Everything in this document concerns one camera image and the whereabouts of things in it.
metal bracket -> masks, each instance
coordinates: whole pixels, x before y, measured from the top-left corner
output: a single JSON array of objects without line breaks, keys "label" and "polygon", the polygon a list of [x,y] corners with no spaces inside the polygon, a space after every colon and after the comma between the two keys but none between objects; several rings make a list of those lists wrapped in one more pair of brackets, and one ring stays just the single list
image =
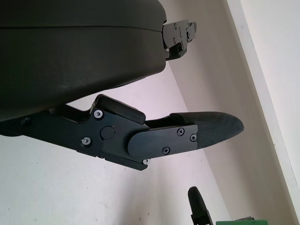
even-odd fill
[{"label": "metal bracket", "polygon": [[182,57],[187,52],[188,43],[195,38],[196,23],[188,20],[173,22],[163,26],[166,60]]},{"label": "metal bracket", "polygon": [[195,124],[143,130],[130,139],[128,152],[132,158],[143,160],[196,150],[197,131]]}]

green object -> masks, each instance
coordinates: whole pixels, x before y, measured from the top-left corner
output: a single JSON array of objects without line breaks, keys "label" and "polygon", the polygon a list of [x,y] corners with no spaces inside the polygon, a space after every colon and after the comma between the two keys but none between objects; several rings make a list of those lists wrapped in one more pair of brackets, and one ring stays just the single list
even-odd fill
[{"label": "green object", "polygon": [[221,221],[216,225],[268,225],[266,220]]}]

black metal plate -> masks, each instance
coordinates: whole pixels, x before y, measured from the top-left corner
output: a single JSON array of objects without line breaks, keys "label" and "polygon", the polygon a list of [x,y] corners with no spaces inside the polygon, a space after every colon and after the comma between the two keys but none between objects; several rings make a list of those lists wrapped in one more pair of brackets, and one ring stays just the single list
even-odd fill
[{"label": "black metal plate", "polygon": [[[179,128],[184,128],[185,130],[182,136],[177,134]],[[197,131],[197,125],[185,125],[140,132],[130,139],[128,152],[132,158],[143,160],[164,156],[162,152],[164,147],[170,148],[168,155],[196,150],[197,142],[192,142],[190,137],[196,134]]]}]

white wall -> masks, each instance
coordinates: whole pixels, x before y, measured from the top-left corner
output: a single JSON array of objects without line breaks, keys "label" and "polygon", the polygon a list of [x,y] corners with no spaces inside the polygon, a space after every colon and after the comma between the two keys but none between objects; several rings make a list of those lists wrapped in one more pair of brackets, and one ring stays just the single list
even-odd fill
[{"label": "white wall", "polygon": [[187,54],[170,62],[187,109],[231,113],[245,125],[242,134],[205,149],[232,219],[251,215],[271,225],[297,224],[222,1],[161,2],[168,22],[197,22],[196,39]]},{"label": "white wall", "polygon": [[276,157],[300,218],[299,153],[296,115],[300,3],[228,0],[241,56],[249,68],[267,121]]},{"label": "white wall", "polygon": [[300,184],[300,1],[241,1],[285,146]]},{"label": "white wall", "polygon": [[[187,111],[168,64],[104,93],[147,119]],[[71,105],[88,109],[95,97]],[[0,143],[0,225],[188,225],[192,186],[214,221],[231,219],[203,150],[152,159],[141,172],[23,136]]]}]

screw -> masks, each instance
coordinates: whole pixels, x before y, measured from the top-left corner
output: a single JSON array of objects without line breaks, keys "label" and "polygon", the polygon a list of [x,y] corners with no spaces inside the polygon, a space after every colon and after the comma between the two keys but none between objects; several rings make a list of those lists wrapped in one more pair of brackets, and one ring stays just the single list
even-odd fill
[{"label": "screw", "polygon": [[81,144],[83,144],[84,146],[88,146],[91,144],[91,139],[89,137],[84,137],[82,140],[81,140]]},{"label": "screw", "polygon": [[177,135],[178,135],[178,136],[183,136],[183,135],[184,135],[184,129],[183,129],[183,128],[179,128],[179,129],[177,130]]},{"label": "screw", "polygon": [[103,116],[103,112],[101,110],[97,109],[94,111],[94,117],[96,119],[100,119],[102,116]]},{"label": "screw", "polygon": [[148,165],[148,164],[150,163],[150,159],[144,159],[144,160],[142,161],[142,163],[143,163],[144,165]]},{"label": "screw", "polygon": [[189,139],[191,140],[191,142],[195,142],[197,141],[197,135],[193,134]]},{"label": "screw", "polygon": [[31,124],[30,118],[26,117],[25,119],[23,119],[23,120],[21,121],[21,124],[22,124],[23,126],[29,126],[29,125]]},{"label": "screw", "polygon": [[168,155],[170,153],[170,148],[169,147],[164,147],[163,148],[163,154]]}]

